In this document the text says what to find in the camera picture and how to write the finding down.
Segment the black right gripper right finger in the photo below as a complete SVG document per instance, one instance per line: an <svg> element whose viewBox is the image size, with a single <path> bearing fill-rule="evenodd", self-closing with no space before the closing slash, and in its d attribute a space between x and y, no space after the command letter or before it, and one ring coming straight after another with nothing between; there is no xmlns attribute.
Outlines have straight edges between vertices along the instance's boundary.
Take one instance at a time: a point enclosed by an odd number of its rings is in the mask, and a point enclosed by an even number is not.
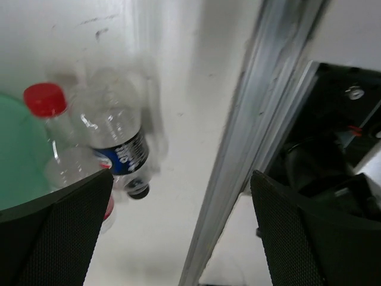
<svg viewBox="0 0 381 286"><path fill-rule="evenodd" d="M380 285L380 222L334 210L252 173L273 285Z"/></svg>

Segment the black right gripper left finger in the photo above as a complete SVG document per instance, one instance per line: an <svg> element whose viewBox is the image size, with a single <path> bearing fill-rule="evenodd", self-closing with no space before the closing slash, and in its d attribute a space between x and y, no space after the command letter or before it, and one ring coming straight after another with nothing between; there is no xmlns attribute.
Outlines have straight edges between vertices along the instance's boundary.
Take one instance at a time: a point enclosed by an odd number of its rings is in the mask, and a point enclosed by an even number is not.
<svg viewBox="0 0 381 286"><path fill-rule="evenodd" d="M1 285L83 285L113 180L102 170L1 210Z"/></svg>

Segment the red-cap labelled plastic bottle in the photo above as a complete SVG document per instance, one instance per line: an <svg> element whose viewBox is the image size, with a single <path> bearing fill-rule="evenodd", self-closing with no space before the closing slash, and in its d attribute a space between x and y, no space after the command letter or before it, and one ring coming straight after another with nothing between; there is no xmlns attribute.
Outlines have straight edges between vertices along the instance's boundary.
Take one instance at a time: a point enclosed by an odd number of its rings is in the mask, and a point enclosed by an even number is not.
<svg viewBox="0 0 381 286"><path fill-rule="evenodd" d="M44 174L54 191L102 169L92 150L80 143L61 87L50 82L36 83L25 89L23 99L30 112L44 123L50 148Z"/></svg>

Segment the blue-label clear plastic bottle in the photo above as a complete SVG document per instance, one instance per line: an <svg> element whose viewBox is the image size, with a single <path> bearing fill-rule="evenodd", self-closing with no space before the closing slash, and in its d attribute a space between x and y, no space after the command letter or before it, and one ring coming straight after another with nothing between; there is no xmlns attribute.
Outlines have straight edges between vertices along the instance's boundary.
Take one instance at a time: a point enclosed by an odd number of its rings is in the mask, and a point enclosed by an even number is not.
<svg viewBox="0 0 381 286"><path fill-rule="evenodd" d="M122 72L104 68L71 92L71 120L114 187L135 200L146 197L152 178L142 127L140 94Z"/></svg>

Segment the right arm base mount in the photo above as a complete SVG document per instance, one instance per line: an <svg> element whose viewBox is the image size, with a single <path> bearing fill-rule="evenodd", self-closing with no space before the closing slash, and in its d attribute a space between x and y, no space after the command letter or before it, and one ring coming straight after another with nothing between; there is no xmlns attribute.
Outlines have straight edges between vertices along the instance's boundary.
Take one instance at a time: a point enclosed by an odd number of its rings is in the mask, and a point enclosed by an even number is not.
<svg viewBox="0 0 381 286"><path fill-rule="evenodd" d="M355 167L380 141L380 73L321 63L266 174L333 209L380 220Z"/></svg>

